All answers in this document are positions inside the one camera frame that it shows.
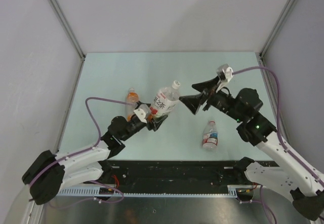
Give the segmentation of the large white bottle cap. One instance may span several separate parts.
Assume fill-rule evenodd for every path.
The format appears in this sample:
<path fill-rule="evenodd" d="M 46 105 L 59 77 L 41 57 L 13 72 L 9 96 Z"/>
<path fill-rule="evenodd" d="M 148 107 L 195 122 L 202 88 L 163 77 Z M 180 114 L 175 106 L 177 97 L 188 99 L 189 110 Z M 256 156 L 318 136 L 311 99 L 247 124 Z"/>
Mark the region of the large white bottle cap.
<path fill-rule="evenodd" d="M 178 90 L 180 88 L 181 84 L 179 81 L 173 81 L 172 88 L 175 90 Z"/>

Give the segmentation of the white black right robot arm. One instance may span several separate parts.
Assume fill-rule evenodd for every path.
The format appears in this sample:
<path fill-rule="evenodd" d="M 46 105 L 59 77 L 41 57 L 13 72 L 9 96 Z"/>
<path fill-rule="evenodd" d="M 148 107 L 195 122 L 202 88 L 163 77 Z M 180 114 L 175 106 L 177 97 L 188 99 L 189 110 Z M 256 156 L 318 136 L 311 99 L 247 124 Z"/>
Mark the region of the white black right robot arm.
<path fill-rule="evenodd" d="M 223 92 L 229 79 L 214 79 L 193 84 L 199 93 L 181 96 L 180 84 L 174 81 L 170 87 L 158 91 L 152 105 L 153 117 L 168 115 L 176 103 L 183 103 L 194 115 L 199 108 L 218 109 L 239 123 L 237 132 L 241 139 L 268 155 L 281 169 L 261 172 L 254 160 L 244 157 L 239 168 L 234 170 L 234 180 L 239 184 L 255 181 L 282 195 L 306 219 L 316 221 L 323 214 L 323 173 L 307 162 L 282 137 L 279 128 L 260 112 L 263 102 L 255 89 L 243 88 L 236 97 Z"/>

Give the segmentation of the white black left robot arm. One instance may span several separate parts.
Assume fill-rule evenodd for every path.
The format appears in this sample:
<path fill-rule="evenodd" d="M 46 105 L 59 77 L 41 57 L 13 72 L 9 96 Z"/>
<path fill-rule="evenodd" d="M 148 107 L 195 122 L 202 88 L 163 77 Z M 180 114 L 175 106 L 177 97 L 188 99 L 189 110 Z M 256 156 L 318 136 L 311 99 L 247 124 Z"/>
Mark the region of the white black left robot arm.
<path fill-rule="evenodd" d="M 22 176 L 31 200 L 43 205 L 63 188 L 93 180 L 109 182 L 112 171 L 102 166 L 102 162 L 117 156 L 125 148 L 124 141 L 147 127 L 150 114 L 149 105 L 138 101 L 131 119 L 113 118 L 107 132 L 96 143 L 71 153 L 54 154 L 50 150 L 40 153 Z"/>

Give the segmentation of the white green fruit tea bottle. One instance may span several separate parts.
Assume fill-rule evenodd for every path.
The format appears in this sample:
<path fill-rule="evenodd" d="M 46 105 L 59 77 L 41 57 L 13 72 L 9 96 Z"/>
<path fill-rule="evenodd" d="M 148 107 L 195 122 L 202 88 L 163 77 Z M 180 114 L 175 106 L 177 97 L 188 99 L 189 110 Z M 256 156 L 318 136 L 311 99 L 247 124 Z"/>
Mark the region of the white green fruit tea bottle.
<path fill-rule="evenodd" d="M 150 105 L 153 118 L 168 115 L 179 101 L 179 89 L 175 90 L 170 87 L 164 87 L 158 90 L 153 103 Z"/>

